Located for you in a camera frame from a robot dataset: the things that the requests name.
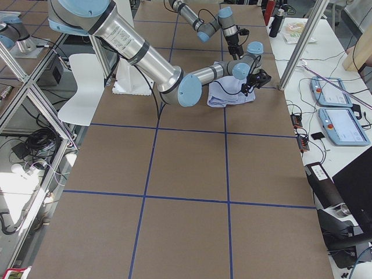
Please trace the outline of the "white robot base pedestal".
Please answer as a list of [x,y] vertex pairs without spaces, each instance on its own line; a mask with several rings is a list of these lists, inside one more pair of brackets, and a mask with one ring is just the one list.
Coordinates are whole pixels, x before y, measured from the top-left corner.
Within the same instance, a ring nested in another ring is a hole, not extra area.
[[[134,27],[130,1],[118,0],[115,1],[115,3],[119,15],[123,17],[131,27]],[[113,93],[150,96],[151,89],[142,74],[125,59],[120,58]]]

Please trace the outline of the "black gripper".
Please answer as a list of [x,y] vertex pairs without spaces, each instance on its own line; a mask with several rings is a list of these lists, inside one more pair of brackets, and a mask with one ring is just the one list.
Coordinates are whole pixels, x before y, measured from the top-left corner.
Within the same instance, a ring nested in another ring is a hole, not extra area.
[[256,74],[251,74],[248,77],[247,83],[241,85],[241,92],[247,96],[250,94],[250,90],[253,90],[254,88],[261,88],[266,84],[266,72],[265,71],[259,71]]
[[238,34],[226,36],[226,42],[228,45],[229,54],[233,57],[234,60],[237,60],[244,55],[243,47],[239,44]]

